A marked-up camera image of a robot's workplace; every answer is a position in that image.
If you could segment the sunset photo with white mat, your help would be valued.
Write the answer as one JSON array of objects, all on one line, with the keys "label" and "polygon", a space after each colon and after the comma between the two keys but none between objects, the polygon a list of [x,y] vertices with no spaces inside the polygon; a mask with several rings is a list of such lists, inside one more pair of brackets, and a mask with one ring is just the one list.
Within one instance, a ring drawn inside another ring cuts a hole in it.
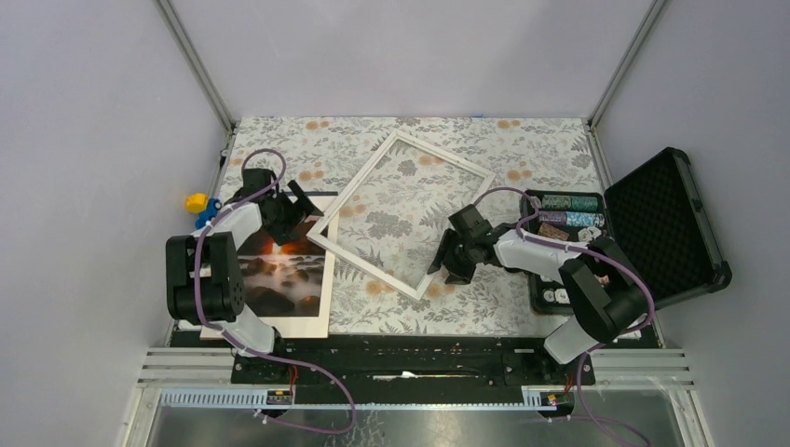
[{"label": "sunset photo with white mat", "polygon": [[252,231],[252,206],[234,210],[211,231],[234,235],[244,301],[260,320],[286,339],[328,336],[335,256],[306,233],[336,199],[335,193],[308,192],[315,207],[292,230],[294,240],[278,243],[264,227]]}]

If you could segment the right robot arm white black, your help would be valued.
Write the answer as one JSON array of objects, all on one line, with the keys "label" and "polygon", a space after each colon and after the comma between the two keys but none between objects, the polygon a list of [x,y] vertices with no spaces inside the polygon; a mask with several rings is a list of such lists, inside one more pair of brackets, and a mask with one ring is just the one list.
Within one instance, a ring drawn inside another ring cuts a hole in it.
[{"label": "right robot arm white black", "polygon": [[655,317],[648,285],[610,237],[567,242],[528,233],[520,223],[490,224],[473,205],[449,218],[431,274],[445,269],[447,281],[467,285],[480,264],[526,272],[559,283],[572,308],[534,359],[536,375],[556,384],[582,361],[624,333],[639,331]]}]

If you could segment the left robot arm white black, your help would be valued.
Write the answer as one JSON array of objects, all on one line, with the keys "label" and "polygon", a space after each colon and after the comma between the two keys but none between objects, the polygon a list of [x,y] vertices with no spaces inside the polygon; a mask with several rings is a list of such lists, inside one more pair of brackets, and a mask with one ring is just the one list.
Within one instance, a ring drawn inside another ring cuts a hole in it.
[{"label": "left robot arm white black", "polygon": [[279,330],[260,320],[245,302],[237,251],[265,230],[275,242],[296,240],[296,228],[321,210],[296,181],[282,192],[271,169],[249,169],[242,186],[195,232],[165,244],[166,303],[170,316],[217,332],[268,383],[283,379],[293,361]]}]

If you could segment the floral patterned table mat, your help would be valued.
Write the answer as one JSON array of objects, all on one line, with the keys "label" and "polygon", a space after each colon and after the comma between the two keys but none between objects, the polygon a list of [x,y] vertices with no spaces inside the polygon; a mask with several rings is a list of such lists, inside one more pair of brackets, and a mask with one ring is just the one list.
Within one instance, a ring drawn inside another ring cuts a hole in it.
[{"label": "floral patterned table mat", "polygon": [[[379,144],[400,130],[494,173],[482,178],[414,146],[394,143],[337,214],[337,243],[416,286],[448,217],[473,200],[493,224],[519,217],[523,189],[599,193],[603,185],[578,118],[246,116],[220,197],[241,185],[241,164],[284,170],[307,191],[343,190]],[[420,298],[343,261],[334,265],[332,333],[549,335],[564,322],[530,306],[529,278],[481,266],[469,286],[440,273]]]}]

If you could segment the brown playing card box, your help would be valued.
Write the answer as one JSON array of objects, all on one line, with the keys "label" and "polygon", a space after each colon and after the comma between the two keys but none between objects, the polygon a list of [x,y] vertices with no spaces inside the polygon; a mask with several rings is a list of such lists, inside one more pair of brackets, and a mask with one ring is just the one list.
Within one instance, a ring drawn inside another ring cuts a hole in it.
[{"label": "brown playing card box", "polygon": [[538,228],[538,235],[542,237],[547,237],[551,239],[561,240],[561,241],[568,241],[569,234],[549,223],[542,223]]}]

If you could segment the yellow blue toy car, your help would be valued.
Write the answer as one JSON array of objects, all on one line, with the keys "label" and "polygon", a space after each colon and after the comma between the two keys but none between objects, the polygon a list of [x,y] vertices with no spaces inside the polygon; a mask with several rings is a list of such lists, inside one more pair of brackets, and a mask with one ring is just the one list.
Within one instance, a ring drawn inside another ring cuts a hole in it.
[{"label": "yellow blue toy car", "polygon": [[207,196],[202,193],[195,193],[188,196],[184,201],[185,210],[195,215],[195,229],[200,230],[221,210],[222,201],[216,197]]}]

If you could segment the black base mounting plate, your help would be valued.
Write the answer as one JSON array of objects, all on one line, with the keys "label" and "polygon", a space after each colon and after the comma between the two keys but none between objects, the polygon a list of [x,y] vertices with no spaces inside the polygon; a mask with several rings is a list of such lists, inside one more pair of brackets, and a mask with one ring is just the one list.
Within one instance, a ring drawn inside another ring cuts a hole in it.
[{"label": "black base mounting plate", "polygon": [[234,385],[285,386],[298,404],[516,404],[525,386],[595,382],[590,360],[556,365],[526,337],[331,335],[290,339],[297,366],[237,356]]}]

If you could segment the black foam lined case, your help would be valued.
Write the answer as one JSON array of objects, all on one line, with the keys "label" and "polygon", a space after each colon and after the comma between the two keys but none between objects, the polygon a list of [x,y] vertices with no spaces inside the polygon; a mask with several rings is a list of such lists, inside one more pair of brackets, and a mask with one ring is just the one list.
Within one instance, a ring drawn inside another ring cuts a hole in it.
[{"label": "black foam lined case", "polygon": [[688,155],[666,147],[601,193],[531,191],[537,219],[567,242],[611,237],[664,308],[725,289],[732,271],[715,239]]}]

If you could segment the aluminium rail frame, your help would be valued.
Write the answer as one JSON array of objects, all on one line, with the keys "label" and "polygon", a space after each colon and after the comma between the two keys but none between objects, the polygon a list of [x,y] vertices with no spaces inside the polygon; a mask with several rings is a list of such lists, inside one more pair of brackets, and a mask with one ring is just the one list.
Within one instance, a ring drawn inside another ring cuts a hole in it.
[{"label": "aluminium rail frame", "polygon": [[[608,350],[592,356],[595,382],[567,391],[578,398],[583,391],[599,396],[606,392],[658,392],[677,407],[692,407],[699,396],[690,378],[684,354],[678,349]],[[565,390],[525,386],[516,404],[362,404],[348,389],[347,404],[298,404],[293,390],[285,386],[234,385],[234,360],[222,348],[152,348],[147,353],[138,384],[160,389],[162,401],[174,407],[308,410],[524,410],[553,412]]]}]

